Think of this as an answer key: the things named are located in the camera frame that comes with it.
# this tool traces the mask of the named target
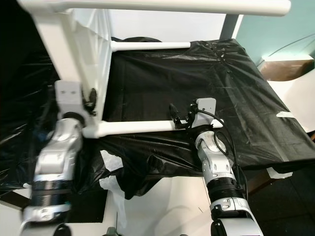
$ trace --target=white metal frame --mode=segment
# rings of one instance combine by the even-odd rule
[[[172,121],[102,121],[112,52],[189,48],[189,42],[111,41],[107,9],[208,12],[283,16],[289,0],[19,0],[33,17],[60,79],[78,82],[88,98],[97,91],[96,117],[89,117],[83,134],[99,138],[109,134],[174,130]]]

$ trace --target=white tape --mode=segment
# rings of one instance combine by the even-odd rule
[[[295,118],[291,112],[279,112],[277,117]]]
[[[28,183],[24,183],[24,184],[23,184],[23,187],[24,187],[24,188],[32,188],[32,186],[29,185]]]
[[[99,180],[101,188],[113,192],[114,204],[119,215],[119,224],[125,228],[127,226],[126,211],[125,211],[125,193],[119,187],[116,176],[101,178]]]
[[[267,168],[267,172],[268,172],[270,178],[275,178],[275,179],[288,178],[288,177],[291,177],[293,174],[293,172],[280,174],[277,171],[275,171],[275,169],[272,167]]]
[[[99,180],[99,185],[103,189],[110,190],[113,193],[116,193],[123,198],[125,197],[125,192],[121,190],[121,188],[119,187],[116,176],[109,176],[106,178],[101,178]]]
[[[100,151],[100,154],[102,155],[105,168],[109,171],[123,167],[123,161],[120,157],[109,154],[106,150]]]

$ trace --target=white tube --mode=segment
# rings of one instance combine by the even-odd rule
[[[126,50],[152,50],[152,49],[172,49],[190,48],[190,43],[162,43],[162,42],[111,42],[112,52]]]
[[[222,125],[217,120],[213,120],[211,124],[214,128],[222,127]],[[98,139],[100,137],[112,134],[132,134],[173,130],[175,130],[175,125],[171,120],[128,122],[106,122],[102,120],[98,127],[85,127],[83,129],[83,136],[85,138]]]
[[[39,2],[40,0],[20,0]],[[243,15],[284,16],[289,0],[41,0],[55,11],[69,8],[104,8],[151,11],[208,12]]]

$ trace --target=white wall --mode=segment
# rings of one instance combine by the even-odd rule
[[[290,12],[283,17],[244,16],[236,40],[258,64],[296,40],[315,33],[315,0],[291,0]],[[275,56],[315,55],[315,35],[287,46]]]
[[[145,36],[163,42],[219,39],[225,14],[110,10],[112,36]]]

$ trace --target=teal wall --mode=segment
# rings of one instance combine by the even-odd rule
[[[244,16],[236,36],[251,59],[258,64],[279,48],[315,33],[315,0],[291,0],[284,17]],[[315,35],[280,50],[277,55],[315,54]]]

